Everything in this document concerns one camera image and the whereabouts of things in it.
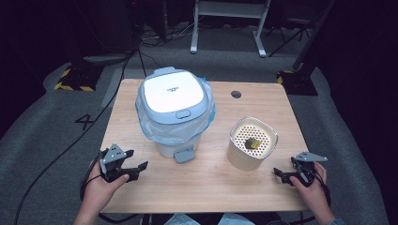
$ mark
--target chair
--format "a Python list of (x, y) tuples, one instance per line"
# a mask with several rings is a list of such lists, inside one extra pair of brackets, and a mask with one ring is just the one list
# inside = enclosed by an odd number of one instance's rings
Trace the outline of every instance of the chair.
[[(276, 50), (274, 50), (268, 57), (271, 57), (274, 53), (280, 50), (283, 46), (289, 43), (293, 38), (299, 35), (299, 40), (302, 39), (303, 34), (305, 33), (309, 38), (308, 34), (309, 29), (315, 29), (322, 15), (324, 14), (327, 1), (316, 1), (316, 0), (277, 0), (280, 1), (278, 4), (278, 11), (280, 13), (280, 17), (278, 20), (275, 20), (274, 24), (270, 31), (266, 34), (266, 37), (272, 33), (275, 29), (281, 30), (281, 35), (283, 39), (283, 44), (279, 46)], [(283, 35), (283, 28), (294, 30), (298, 29), (298, 31), (290, 37), (288, 40), (285, 40)]]

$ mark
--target wooden table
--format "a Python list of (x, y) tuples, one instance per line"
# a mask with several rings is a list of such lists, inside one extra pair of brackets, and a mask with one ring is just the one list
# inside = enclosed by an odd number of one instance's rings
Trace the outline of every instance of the wooden table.
[[(306, 210), (294, 187), (282, 184), (276, 167), (293, 172), (290, 157), (308, 151), (283, 87), (277, 83), (210, 82), (217, 112), (202, 134), (195, 159), (177, 164), (162, 157), (142, 132), (135, 111), (142, 80), (124, 80), (117, 94), (101, 149), (117, 143), (134, 149), (123, 168), (149, 161), (137, 181), (119, 189), (104, 213), (193, 213)], [(233, 98), (239, 91), (241, 98)], [(233, 126), (244, 116), (255, 117), (274, 128), (279, 141), (260, 168), (244, 172), (226, 156)]]

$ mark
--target white trash can lid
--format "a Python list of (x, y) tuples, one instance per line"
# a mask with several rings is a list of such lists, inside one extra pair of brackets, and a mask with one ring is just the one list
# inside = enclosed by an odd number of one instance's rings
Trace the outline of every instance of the white trash can lid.
[(202, 115), (208, 106), (207, 93), (189, 71), (166, 67), (143, 81), (139, 95), (145, 112), (161, 124), (180, 124)]

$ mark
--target equipment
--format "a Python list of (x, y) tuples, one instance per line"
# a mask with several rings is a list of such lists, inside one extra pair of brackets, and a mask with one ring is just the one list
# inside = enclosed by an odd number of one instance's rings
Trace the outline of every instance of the equipment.
[(107, 182), (113, 182), (124, 174), (130, 176), (127, 182), (137, 180), (141, 171), (144, 171), (148, 162), (144, 162), (138, 168), (122, 169), (122, 164), (126, 158), (132, 157), (134, 150), (124, 152), (117, 144), (113, 143), (111, 148), (107, 148), (100, 153), (99, 165), (101, 168), (100, 175)]
[[(132, 157), (134, 154), (134, 150), (129, 150), (124, 152), (117, 144), (113, 143), (111, 148), (107, 148), (103, 152), (99, 152), (97, 157), (91, 163), (90, 168), (88, 169), (87, 173), (85, 174), (84, 180), (80, 185), (80, 200), (83, 200), (85, 188), (87, 187), (88, 183), (90, 183), (93, 179), (98, 177), (102, 177), (108, 183), (113, 182), (115, 179), (119, 178), (124, 174), (128, 174), (130, 176), (129, 180), (126, 182), (130, 182), (133, 180), (138, 180), (138, 176), (140, 172), (144, 171), (148, 165), (148, 161), (140, 164), (137, 168), (130, 168), (130, 169), (122, 169), (122, 164), (126, 158)], [(94, 164), (99, 161), (100, 165), (100, 176), (95, 176), (94, 178), (88, 179), (89, 175), (93, 171)]]
[(320, 157), (316, 154), (309, 152), (302, 152), (295, 157), (291, 157), (293, 168), (296, 172), (282, 172), (274, 168), (275, 175), (281, 177), (282, 183), (287, 183), (293, 186), (289, 180), (290, 176), (296, 176), (301, 184), (305, 187), (309, 187), (313, 180), (316, 178), (316, 170), (314, 167), (315, 161), (328, 161), (326, 157)]

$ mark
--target black cable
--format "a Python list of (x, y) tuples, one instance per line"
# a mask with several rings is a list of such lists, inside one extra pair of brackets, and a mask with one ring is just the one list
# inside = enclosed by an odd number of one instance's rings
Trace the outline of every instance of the black cable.
[[(120, 81), (119, 81), (119, 86), (121, 81), (124, 78), (124, 70), (126, 68), (127, 63), (130, 61), (132, 55), (134, 54), (134, 52), (132, 52), (130, 54), (130, 57), (125, 61), (123, 68), (122, 68), (122, 76), (120, 77)], [(119, 86), (116, 88), (114, 95), (112, 96), (112, 98), (109, 100), (109, 102), (106, 104), (106, 106), (102, 109), (102, 111), (99, 112), (99, 115), (94, 119), (93, 123), (91, 123), (87, 129), (70, 145), (68, 146), (61, 154), (59, 154), (52, 162), (50, 162), (50, 164), (44, 168), (44, 170), (41, 171), (41, 173), (35, 178), (35, 180), (31, 183), (31, 185), (29, 186), (29, 188), (26, 190), (26, 192), (24, 193), (20, 204), (18, 205), (18, 209), (17, 212), (15, 214), (15, 218), (14, 218), (14, 225), (18, 224), (18, 219), (19, 219), (19, 215), (21, 213), (22, 207), (23, 207), (23, 203), (24, 200), (26, 199), (27, 195), (29, 194), (30, 190), (33, 188), (33, 186), (36, 184), (36, 182), (39, 180), (39, 178), (45, 174), (54, 164), (55, 162), (60, 159), (62, 156), (64, 156), (68, 150), (70, 150), (70, 148), (72, 148), (87, 132), (88, 130), (90, 130), (95, 124), (96, 122), (100, 119), (100, 117), (102, 116), (102, 114), (105, 112), (105, 110), (109, 107), (109, 105), (111, 104), (111, 102), (113, 101), (113, 99), (115, 98), (117, 91), (119, 90)]]
[(153, 61), (156, 65), (158, 65), (159, 68), (163, 68), (162, 65), (160, 65), (158, 62), (156, 62), (156, 60), (155, 60), (154, 57), (151, 57), (151, 56), (149, 56), (149, 55), (147, 55), (147, 54), (145, 54), (145, 53), (142, 53), (142, 52), (140, 52), (140, 54), (143, 55), (143, 56), (145, 56), (145, 57), (148, 57), (148, 58), (152, 59), (152, 61)]
[(144, 71), (144, 74), (145, 74), (145, 76), (146, 76), (146, 71), (145, 71), (145, 66), (144, 66), (143, 56), (141, 55), (140, 48), (138, 48), (138, 53), (139, 53), (139, 55), (140, 55), (141, 66), (143, 67), (143, 71)]

